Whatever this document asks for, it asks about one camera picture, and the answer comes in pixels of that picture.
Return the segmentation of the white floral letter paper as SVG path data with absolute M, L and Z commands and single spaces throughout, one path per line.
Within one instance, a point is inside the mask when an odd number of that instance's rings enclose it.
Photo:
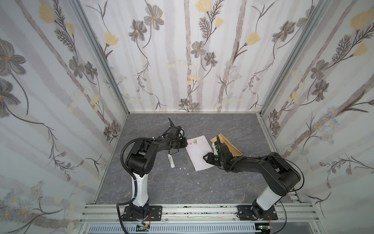
M 203 159 L 205 155 L 213 152 L 205 136 L 188 139 L 187 143 L 186 150 L 196 171 L 202 171 L 214 166 L 206 163 Z

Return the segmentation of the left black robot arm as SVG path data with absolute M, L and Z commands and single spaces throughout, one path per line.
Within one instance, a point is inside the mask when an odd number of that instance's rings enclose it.
M 158 152 L 179 152 L 188 145 L 181 126 L 172 126 L 161 136 L 139 137 L 127 143 L 121 151 L 121 164 L 131 176 L 132 197 L 129 210 L 134 218 L 145 219 L 149 215 L 148 174 Z

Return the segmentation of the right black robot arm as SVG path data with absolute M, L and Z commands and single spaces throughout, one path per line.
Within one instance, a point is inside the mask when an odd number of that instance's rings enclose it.
M 239 219 L 276 220 L 274 205 L 302 180 L 300 173 L 276 152 L 262 157 L 235 157 L 219 137 L 213 143 L 213 149 L 213 153 L 203 156 L 206 163 L 217 166 L 227 173 L 259 173 L 267 183 L 265 190 L 250 206 L 237 207 Z

